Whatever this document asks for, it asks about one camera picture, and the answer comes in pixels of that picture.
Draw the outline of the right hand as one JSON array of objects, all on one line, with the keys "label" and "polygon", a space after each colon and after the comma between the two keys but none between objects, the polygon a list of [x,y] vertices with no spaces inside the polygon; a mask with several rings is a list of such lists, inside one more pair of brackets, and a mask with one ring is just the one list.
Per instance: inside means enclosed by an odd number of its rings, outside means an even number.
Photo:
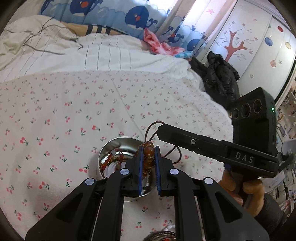
[{"label": "right hand", "polygon": [[[243,205],[243,198],[238,194],[238,191],[236,191],[237,184],[228,170],[224,170],[222,179],[219,181],[219,185],[226,190],[235,201],[237,201],[241,206]],[[246,206],[246,210],[253,217],[257,216],[264,205],[265,191],[262,181],[260,179],[256,179],[244,182],[241,190],[250,195],[250,202]]]}]

